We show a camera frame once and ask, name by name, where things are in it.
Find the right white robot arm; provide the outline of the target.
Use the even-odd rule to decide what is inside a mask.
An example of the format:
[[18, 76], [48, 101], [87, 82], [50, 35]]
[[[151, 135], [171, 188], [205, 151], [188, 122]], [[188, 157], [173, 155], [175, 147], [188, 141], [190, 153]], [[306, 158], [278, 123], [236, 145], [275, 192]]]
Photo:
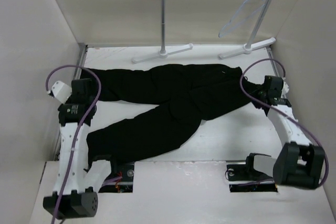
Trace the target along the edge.
[[262, 109], [273, 124], [282, 149], [277, 158], [267, 154], [251, 153], [244, 166], [244, 175], [251, 180], [262, 173], [271, 177], [277, 185], [300, 189], [316, 189], [324, 167], [325, 151], [305, 136], [302, 126], [294, 118], [283, 78], [265, 76], [261, 89], [253, 95], [253, 104]]

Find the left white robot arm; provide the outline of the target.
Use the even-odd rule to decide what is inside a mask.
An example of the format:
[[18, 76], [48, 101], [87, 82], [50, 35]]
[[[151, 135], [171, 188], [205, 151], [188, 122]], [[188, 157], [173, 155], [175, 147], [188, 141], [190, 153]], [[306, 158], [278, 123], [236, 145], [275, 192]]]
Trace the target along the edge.
[[51, 95], [60, 101], [59, 168], [52, 194], [43, 198], [43, 208], [52, 221], [91, 218], [98, 209], [98, 192], [104, 181], [113, 181], [118, 168], [108, 160], [88, 161], [87, 136], [96, 112], [93, 80], [78, 79], [67, 85], [57, 81]]

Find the black trousers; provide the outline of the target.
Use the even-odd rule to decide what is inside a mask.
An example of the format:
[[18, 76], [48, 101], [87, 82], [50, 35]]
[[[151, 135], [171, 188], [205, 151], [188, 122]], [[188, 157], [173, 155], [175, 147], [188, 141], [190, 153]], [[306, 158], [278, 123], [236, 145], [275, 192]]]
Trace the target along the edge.
[[83, 79], [96, 83], [100, 101], [154, 105], [132, 119], [89, 133], [88, 160], [109, 157], [129, 163], [180, 148], [202, 121], [213, 120], [250, 102], [261, 86], [247, 81], [242, 74], [241, 68], [223, 64], [83, 72]]

